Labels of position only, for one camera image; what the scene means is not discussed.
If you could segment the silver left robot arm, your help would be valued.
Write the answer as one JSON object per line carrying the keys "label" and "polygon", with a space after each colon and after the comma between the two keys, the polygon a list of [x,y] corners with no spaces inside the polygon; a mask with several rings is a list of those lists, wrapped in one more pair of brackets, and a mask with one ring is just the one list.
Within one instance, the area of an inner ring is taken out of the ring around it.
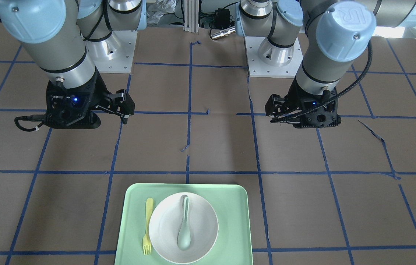
{"label": "silver left robot arm", "polygon": [[376,27],[415,27],[416,0],[241,0],[235,29],[264,37],[273,51],[290,52],[301,28],[309,45],[288,94],[265,104],[272,123],[295,128],[341,124],[339,98],[366,76]]}

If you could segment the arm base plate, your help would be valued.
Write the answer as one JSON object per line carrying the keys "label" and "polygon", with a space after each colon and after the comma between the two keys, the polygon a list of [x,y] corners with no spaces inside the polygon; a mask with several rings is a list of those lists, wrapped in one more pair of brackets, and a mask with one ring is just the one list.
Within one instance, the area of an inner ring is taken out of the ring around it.
{"label": "arm base plate", "polygon": [[293,79],[303,60],[299,39],[291,47],[272,45],[267,37],[245,37],[250,77]]}
{"label": "arm base plate", "polygon": [[106,40],[85,45],[100,73],[130,74],[137,36],[137,31],[113,31]]}

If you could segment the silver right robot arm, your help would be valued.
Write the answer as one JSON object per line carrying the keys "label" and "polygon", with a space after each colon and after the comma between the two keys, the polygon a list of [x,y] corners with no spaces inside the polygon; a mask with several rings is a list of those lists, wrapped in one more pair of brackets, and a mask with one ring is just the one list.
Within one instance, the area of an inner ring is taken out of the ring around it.
{"label": "silver right robot arm", "polygon": [[97,110],[123,124],[134,115],[127,89],[109,92],[96,63],[126,57],[115,33],[146,28],[145,0],[0,0],[0,19],[49,79],[45,113],[16,117],[18,129],[94,129]]}

